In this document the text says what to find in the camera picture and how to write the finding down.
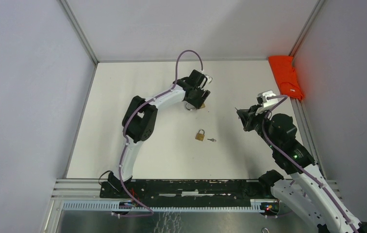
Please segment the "small brass padlock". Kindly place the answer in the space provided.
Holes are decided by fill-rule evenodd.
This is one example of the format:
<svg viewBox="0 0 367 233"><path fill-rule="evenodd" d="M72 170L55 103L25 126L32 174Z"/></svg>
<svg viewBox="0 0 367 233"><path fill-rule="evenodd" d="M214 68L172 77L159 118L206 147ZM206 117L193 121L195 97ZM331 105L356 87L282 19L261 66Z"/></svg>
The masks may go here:
<svg viewBox="0 0 367 233"><path fill-rule="evenodd" d="M200 129L196 136L195 136L195 139L198 140L198 141L203 141L204 140L204 137L205 137L205 130L203 129Z"/></svg>

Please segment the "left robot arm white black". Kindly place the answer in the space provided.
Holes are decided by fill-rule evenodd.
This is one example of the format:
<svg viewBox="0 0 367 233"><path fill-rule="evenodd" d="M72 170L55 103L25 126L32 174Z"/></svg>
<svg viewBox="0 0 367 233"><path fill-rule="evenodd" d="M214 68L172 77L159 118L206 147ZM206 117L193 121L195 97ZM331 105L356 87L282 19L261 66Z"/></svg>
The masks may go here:
<svg viewBox="0 0 367 233"><path fill-rule="evenodd" d="M119 198L130 192L128 181L133 177L133 167L143 143L154 132L158 111L179 102L186 102L194 109L200 109L210 91L205 89L213 78L202 71L193 70L188 77L176 79L166 91L153 97L135 96L122 120L124 148L117 165L112 171L108 183L112 192Z"/></svg>

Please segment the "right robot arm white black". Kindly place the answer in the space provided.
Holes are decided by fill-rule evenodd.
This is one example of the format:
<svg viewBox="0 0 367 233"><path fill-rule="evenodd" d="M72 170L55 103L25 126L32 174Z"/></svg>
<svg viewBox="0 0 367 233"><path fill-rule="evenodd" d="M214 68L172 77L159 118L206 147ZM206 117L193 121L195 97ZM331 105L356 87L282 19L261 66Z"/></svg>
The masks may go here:
<svg viewBox="0 0 367 233"><path fill-rule="evenodd" d="M296 194L279 172L270 170L259 178L259 194L281 200L320 233L367 233L367 222L348 210L326 182L313 156L296 139L293 118L286 114L270 116L269 110L259 113L259 107L253 105L236 111L243 130L255 131L265 141L275 163L303 191Z"/></svg>

